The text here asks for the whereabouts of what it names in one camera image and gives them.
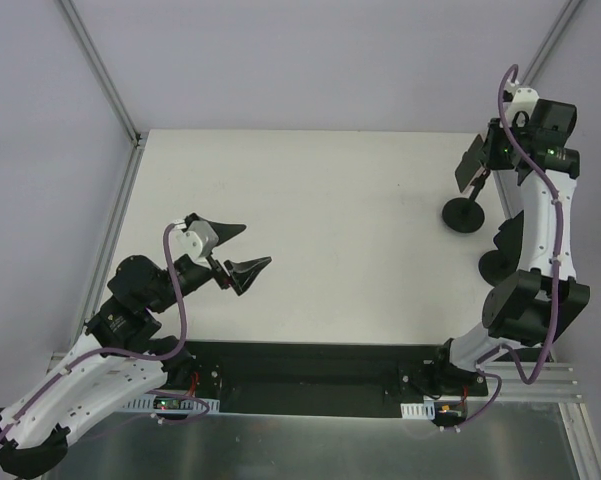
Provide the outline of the pink case smartphone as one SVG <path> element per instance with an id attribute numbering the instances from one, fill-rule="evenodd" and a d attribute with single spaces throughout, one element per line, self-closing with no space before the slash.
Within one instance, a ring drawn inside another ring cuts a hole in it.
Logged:
<path id="1" fill-rule="evenodd" d="M 464 194 L 485 171 L 483 153 L 466 151 L 454 172 L 458 191 Z"/>

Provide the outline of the black gooseneck phone stand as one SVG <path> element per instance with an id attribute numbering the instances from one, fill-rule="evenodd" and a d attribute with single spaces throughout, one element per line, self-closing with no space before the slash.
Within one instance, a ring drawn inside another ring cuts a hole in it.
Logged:
<path id="1" fill-rule="evenodd" d="M 451 230 L 461 234 L 471 234 L 482 227 L 485 214 L 477 202 L 477 197 L 483 190 L 489 175 L 490 172 L 485 171 L 473 182 L 468 197 L 456 197 L 444 205 L 441 217 Z"/>

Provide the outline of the black case smartphone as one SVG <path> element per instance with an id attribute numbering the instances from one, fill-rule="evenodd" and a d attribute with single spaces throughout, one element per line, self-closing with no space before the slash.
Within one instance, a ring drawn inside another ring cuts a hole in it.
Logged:
<path id="1" fill-rule="evenodd" d="M 498 251 L 510 263 L 517 264 L 520 258 L 523 241 L 524 211 L 505 220 L 498 228 L 493 243 Z"/>

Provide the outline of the black round-base phone stand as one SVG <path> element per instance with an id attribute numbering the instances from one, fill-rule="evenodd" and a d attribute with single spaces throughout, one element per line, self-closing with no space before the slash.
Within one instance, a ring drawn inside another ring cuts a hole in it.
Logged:
<path id="1" fill-rule="evenodd" d="M 483 254 L 478 262 L 481 277 L 492 287 L 509 277 L 518 265 L 518 255 L 507 255 L 500 250 L 491 250 Z"/>

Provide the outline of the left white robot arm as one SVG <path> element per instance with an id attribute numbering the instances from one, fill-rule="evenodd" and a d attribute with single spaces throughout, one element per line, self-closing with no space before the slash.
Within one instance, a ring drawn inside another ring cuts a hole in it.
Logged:
<path id="1" fill-rule="evenodd" d="M 0 408 L 1 470 L 36 479 L 124 404 L 164 384 L 184 387 L 193 364 L 186 295 L 209 282 L 242 295 L 271 262 L 214 258 L 216 247 L 245 229 L 191 213 L 163 231 L 165 267 L 144 255 L 125 258 L 107 284 L 110 297 L 69 352 L 30 392 Z"/>

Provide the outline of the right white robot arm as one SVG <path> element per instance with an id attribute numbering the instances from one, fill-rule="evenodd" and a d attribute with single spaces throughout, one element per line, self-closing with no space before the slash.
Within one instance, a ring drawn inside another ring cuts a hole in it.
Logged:
<path id="1" fill-rule="evenodd" d="M 565 144 L 574 130 L 577 108 L 546 99 L 524 101 L 505 95 L 500 117 L 475 137 L 455 170 L 467 198 L 448 201 L 444 223 L 459 233 L 473 233 L 484 222 L 476 195 L 490 173 L 513 170 L 522 210 L 505 221 L 494 238 L 495 250 L 483 255 L 479 270 L 492 285 L 481 322 L 461 337 L 448 340 L 430 369 L 432 387 L 453 394 L 475 383 L 480 366 L 523 347 L 539 347 L 530 373 L 534 383 L 553 342 L 590 300 L 590 288 L 578 283 L 570 249 L 571 201 L 580 174 L 578 151 Z"/>

